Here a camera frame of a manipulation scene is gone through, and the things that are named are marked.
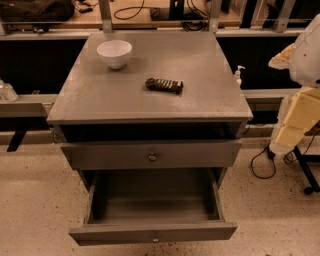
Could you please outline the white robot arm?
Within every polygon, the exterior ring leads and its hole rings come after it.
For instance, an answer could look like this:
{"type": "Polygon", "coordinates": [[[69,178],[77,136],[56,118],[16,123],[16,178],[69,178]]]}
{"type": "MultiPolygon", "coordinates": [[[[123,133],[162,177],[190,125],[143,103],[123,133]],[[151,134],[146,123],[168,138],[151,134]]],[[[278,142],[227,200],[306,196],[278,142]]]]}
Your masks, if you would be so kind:
{"type": "Polygon", "coordinates": [[[291,80],[301,86],[295,95],[283,98],[269,144],[274,154],[286,155],[320,121],[320,14],[268,65],[288,69],[291,80]]]}

